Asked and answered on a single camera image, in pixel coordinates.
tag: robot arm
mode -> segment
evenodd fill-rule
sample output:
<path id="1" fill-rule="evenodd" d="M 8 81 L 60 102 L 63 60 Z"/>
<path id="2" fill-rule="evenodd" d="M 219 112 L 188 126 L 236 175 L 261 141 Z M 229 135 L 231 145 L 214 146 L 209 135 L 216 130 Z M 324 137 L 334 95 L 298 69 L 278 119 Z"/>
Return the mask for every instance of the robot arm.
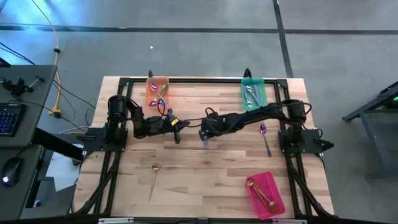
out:
<path id="1" fill-rule="evenodd" d="M 166 117 L 152 116 L 145 119 L 142 107 L 125 96 L 115 95 L 108 101 L 108 122 L 105 124 L 105 140 L 118 140 L 120 123 L 131 120 L 134 124 L 134 137 L 141 139 L 146 136 L 174 133 L 175 143 L 180 143 L 180 130 L 190 124 L 189 121 L 178 120 L 173 115 L 173 110 L 168 109 Z"/>
<path id="2" fill-rule="evenodd" d="M 287 107 L 289 118 L 282 111 L 284 106 Z M 306 120 L 304 103 L 299 100 L 286 100 L 281 104 L 269 103 L 267 106 L 241 114 L 229 113 L 221 116 L 214 111 L 208 114 L 206 119 L 202 120 L 199 135 L 202 141 L 206 141 L 214 136 L 235 133 L 243 129 L 247 124 L 265 119 L 278 119 L 285 124 L 301 129 Z"/>

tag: wooden table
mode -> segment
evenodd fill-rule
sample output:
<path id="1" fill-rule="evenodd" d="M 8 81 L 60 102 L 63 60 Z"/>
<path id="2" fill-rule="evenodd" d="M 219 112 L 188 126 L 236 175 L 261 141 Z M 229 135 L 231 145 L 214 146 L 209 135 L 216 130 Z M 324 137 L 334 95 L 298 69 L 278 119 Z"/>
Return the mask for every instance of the wooden table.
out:
<path id="1" fill-rule="evenodd" d="M 94 127 L 103 127 L 106 122 L 107 102 L 110 96 L 116 94 L 119 78 L 104 77 Z M 287 81 L 291 99 L 308 102 L 304 80 L 291 78 Z M 145 83 L 133 85 L 132 99 L 142 105 L 145 117 L 159 114 L 147 109 L 145 93 Z M 268 103 L 275 102 L 271 85 L 266 85 L 266 94 Z M 204 117 L 208 106 L 219 114 L 243 112 L 238 84 L 171 83 L 170 103 L 174 114 L 180 119 Z M 277 137 L 279 122 L 274 119 L 265 121 L 271 158 L 267 157 L 264 139 L 259 133 L 260 124 L 250 124 L 238 133 L 213 138 L 209 142 L 209 150 L 204 150 L 198 135 L 199 128 L 183 129 L 181 143 L 175 144 L 171 133 L 135 139 L 132 123 L 128 123 L 129 138 L 119 166 L 112 216 L 255 218 L 244 180 L 249 175 L 271 171 L 286 207 L 286 212 L 278 217 L 293 218 L 286 161 L 280 152 Z M 307 115 L 305 125 L 313 127 L 311 113 Z M 103 156 L 103 152 L 94 152 L 83 163 L 75 191 L 75 209 L 79 209 L 97 187 Z M 321 160 L 310 154 L 303 154 L 302 157 L 309 189 L 323 207 L 333 213 Z M 149 201 L 153 178 L 151 166 L 155 162 L 162 164 L 162 169 L 157 173 L 152 200 Z M 104 191 L 101 211 L 107 191 Z M 298 199 L 304 212 L 300 190 Z"/>

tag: gray floor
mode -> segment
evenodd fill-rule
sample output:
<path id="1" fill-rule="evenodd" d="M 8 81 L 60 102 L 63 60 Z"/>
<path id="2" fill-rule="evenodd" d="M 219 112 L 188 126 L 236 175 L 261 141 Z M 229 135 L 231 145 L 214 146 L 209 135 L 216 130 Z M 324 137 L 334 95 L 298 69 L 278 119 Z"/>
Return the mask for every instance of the gray floor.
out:
<path id="1" fill-rule="evenodd" d="M 277 28 L 272 0 L 37 2 L 58 25 Z M 398 1 L 279 3 L 285 29 L 398 29 Z M 8 1 L 0 23 L 47 25 L 27 0 Z M 151 69 L 156 75 L 240 77 L 250 67 L 257 77 L 286 77 L 278 34 L 59 32 L 59 38 L 63 86 L 93 104 L 105 75 L 146 75 Z M 324 130 L 325 139 L 335 143 L 325 153 L 325 163 L 336 214 L 398 222 L 398 179 L 365 181 L 365 174 L 378 170 L 379 161 L 360 121 L 347 124 L 341 120 L 397 81 L 398 35 L 286 35 L 286 39 L 294 77 L 305 79 L 316 126 Z M 52 32 L 3 30 L 0 41 L 35 63 L 53 63 Z M 0 57 L 25 63 L 3 51 Z M 55 93 L 53 89 L 46 106 L 52 107 Z M 77 112 L 75 124 L 85 125 L 88 107 L 68 98 Z M 66 118 L 73 118 L 65 100 L 61 107 Z M 39 126 L 53 133 L 72 128 L 47 112 Z M 39 192 L 42 207 L 24 211 L 24 217 L 65 213 L 68 204 L 60 201 L 71 193 L 71 189 L 55 192 L 51 182 L 43 184 Z"/>

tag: pink bin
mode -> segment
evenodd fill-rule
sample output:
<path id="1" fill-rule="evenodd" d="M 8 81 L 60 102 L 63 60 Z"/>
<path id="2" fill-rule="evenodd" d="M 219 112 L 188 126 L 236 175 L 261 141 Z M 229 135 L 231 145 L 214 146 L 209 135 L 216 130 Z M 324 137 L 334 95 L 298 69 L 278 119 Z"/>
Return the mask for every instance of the pink bin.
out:
<path id="1" fill-rule="evenodd" d="M 257 195 L 256 191 L 248 186 L 248 180 L 252 179 L 256 183 L 256 185 L 260 188 L 260 190 L 264 193 L 264 195 L 269 199 L 273 200 L 278 203 L 279 211 L 272 213 L 264 206 L 261 202 L 259 196 Z M 283 214 L 285 212 L 285 205 L 280 197 L 280 193 L 278 188 L 276 187 L 276 183 L 274 180 L 274 176 L 271 172 L 263 172 L 261 174 L 252 175 L 246 178 L 246 188 L 249 192 L 251 202 L 254 207 L 254 213 L 256 216 L 261 219 L 265 220 L 266 218 L 273 217 L 275 215 Z"/>

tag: gold utensil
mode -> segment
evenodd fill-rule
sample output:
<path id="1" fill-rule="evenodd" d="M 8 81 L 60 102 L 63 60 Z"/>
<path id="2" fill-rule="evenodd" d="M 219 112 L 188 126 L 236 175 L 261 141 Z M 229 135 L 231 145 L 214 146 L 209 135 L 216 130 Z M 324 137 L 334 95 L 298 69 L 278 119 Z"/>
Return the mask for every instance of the gold utensil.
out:
<path id="1" fill-rule="evenodd" d="M 155 184 L 155 179 L 156 179 L 156 172 L 158 170 L 160 170 L 160 168 L 162 168 L 162 166 L 158 163 L 155 163 L 154 165 L 152 165 L 152 169 L 155 171 L 154 174 L 154 179 L 152 180 L 152 186 L 150 187 L 150 192 L 149 192 L 149 200 L 152 197 L 152 191 L 154 190 L 154 184 Z"/>
<path id="2" fill-rule="evenodd" d="M 262 193 L 262 191 L 260 190 L 260 188 L 256 185 L 256 183 L 254 182 L 254 180 L 250 179 L 248 180 L 248 185 L 251 186 L 257 193 L 257 195 L 259 196 L 259 198 L 261 199 L 262 203 L 271 211 L 271 212 L 278 212 L 279 211 L 279 206 L 276 202 L 269 200 L 264 193 Z M 265 203 L 265 201 L 263 201 L 263 199 L 266 199 L 268 201 L 268 205 Z"/>

